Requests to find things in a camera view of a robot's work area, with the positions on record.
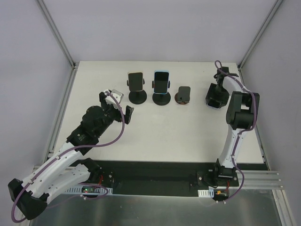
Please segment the black phone blue case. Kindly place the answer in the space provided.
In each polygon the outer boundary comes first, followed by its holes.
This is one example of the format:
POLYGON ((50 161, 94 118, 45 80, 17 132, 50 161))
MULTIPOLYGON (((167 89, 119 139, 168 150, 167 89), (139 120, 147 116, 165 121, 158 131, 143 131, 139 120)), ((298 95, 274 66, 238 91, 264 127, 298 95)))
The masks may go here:
POLYGON ((166 94, 170 87, 169 71, 155 71, 152 86, 155 94, 166 94))

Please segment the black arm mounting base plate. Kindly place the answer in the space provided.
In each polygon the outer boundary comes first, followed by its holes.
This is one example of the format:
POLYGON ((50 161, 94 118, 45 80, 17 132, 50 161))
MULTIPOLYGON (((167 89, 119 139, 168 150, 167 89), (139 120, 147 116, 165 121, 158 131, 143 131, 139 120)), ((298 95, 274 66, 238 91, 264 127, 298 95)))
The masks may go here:
POLYGON ((213 162, 96 161, 98 169, 86 180, 111 188, 113 194, 197 197, 199 190, 237 188, 241 176, 218 176, 213 162))

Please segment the black phone cream case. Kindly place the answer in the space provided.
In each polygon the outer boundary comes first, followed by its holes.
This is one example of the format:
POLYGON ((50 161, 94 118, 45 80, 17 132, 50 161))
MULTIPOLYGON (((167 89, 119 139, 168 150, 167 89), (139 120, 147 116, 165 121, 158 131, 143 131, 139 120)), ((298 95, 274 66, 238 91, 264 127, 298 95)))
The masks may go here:
POLYGON ((128 73, 127 86, 130 92, 142 91, 144 85, 144 78, 142 72, 128 73))

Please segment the black phone lavender case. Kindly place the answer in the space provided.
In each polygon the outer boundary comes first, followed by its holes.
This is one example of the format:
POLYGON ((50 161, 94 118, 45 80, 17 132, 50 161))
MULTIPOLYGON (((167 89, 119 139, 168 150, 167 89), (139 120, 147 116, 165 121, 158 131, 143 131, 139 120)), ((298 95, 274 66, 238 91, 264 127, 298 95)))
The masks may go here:
POLYGON ((208 107, 214 108, 214 109, 221 109, 224 105, 221 102, 215 101, 215 100, 209 100, 206 105, 208 107))

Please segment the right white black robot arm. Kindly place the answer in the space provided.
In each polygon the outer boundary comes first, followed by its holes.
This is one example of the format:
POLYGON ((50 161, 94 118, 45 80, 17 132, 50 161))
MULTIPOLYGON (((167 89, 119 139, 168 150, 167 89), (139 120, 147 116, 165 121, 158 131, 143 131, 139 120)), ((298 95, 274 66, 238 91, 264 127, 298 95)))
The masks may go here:
POLYGON ((203 182, 217 188, 228 185, 237 177, 239 149, 246 133, 252 131, 256 125, 260 95, 248 90, 237 74, 229 72, 228 67, 218 67, 214 78, 216 83, 209 87, 205 97, 206 105, 215 109, 228 107, 228 133, 214 169, 204 176, 203 182))

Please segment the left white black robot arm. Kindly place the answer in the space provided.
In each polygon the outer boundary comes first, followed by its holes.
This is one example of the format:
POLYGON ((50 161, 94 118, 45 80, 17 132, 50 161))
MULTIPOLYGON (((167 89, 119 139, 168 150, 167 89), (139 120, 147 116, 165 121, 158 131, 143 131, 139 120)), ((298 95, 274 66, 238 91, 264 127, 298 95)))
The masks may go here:
POLYGON ((96 147, 114 144, 121 138, 99 144, 100 136, 114 122, 120 122, 122 129, 130 123, 134 108, 126 106, 122 111, 120 103, 123 94, 116 90, 105 90, 99 94, 100 105, 87 109, 80 125, 67 137, 61 148, 32 174, 22 180, 12 179, 8 190, 13 201, 11 219, 14 223, 32 220, 39 216, 49 204, 68 188, 83 182, 95 183, 101 173, 100 166, 84 155, 96 147), (19 209, 24 219, 15 218, 19 209))

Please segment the black round-base phone stand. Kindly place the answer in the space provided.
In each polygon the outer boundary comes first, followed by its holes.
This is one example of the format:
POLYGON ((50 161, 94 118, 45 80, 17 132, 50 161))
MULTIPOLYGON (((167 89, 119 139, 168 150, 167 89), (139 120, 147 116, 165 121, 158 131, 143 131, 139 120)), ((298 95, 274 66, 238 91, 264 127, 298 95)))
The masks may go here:
POLYGON ((135 105, 140 105, 144 103, 147 99, 146 91, 144 89, 142 91, 137 91, 137 92, 129 91, 128 99, 131 103, 135 105))

